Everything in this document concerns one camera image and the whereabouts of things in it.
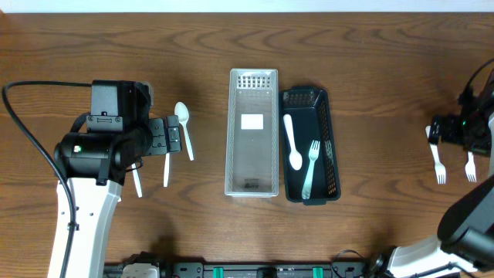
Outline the white plastic utensil under arm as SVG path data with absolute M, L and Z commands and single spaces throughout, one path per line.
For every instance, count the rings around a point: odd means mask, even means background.
M 136 164 L 132 164 L 132 175 L 133 175 L 133 179 L 134 179 L 134 186 L 135 186 L 136 192 L 137 192 L 137 197 L 142 198 L 143 197 L 142 187 L 141 187 L 140 176 L 138 174 Z

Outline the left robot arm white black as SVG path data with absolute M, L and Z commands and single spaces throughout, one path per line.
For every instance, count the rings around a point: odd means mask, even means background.
M 101 277 L 113 214 L 127 171 L 145 156 L 181 151 L 176 116 L 150 117 L 154 91 L 148 82 L 95 80 L 87 131 L 74 124 L 55 148 L 76 207 L 76 229 L 65 254 L 69 203 L 57 186 L 58 218 L 48 275 Z

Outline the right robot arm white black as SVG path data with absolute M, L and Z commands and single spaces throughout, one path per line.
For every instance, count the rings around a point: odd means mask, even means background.
M 428 143 L 456 144 L 470 154 L 493 156 L 493 78 L 479 95 L 470 83 L 458 98 L 460 114 L 435 116 L 427 131 Z M 493 269 L 493 173 L 443 215 L 436 235 L 411 246 L 379 253 L 368 264 L 365 277 L 473 276 Z

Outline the white plastic fork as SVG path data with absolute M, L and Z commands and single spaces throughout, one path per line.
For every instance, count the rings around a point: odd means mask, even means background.
M 429 147 L 431 149 L 431 153 L 435 163 L 435 175 L 436 175 L 437 183 L 439 185 L 444 185 L 446 183 L 446 169 L 445 166 L 440 161 L 438 147 L 431 143 L 429 143 Z
M 468 155 L 468 160 L 467 163 L 465 164 L 465 174 L 469 182 L 475 183 L 477 182 L 477 180 L 476 180 L 474 155 L 471 151 L 468 151 L 467 155 Z

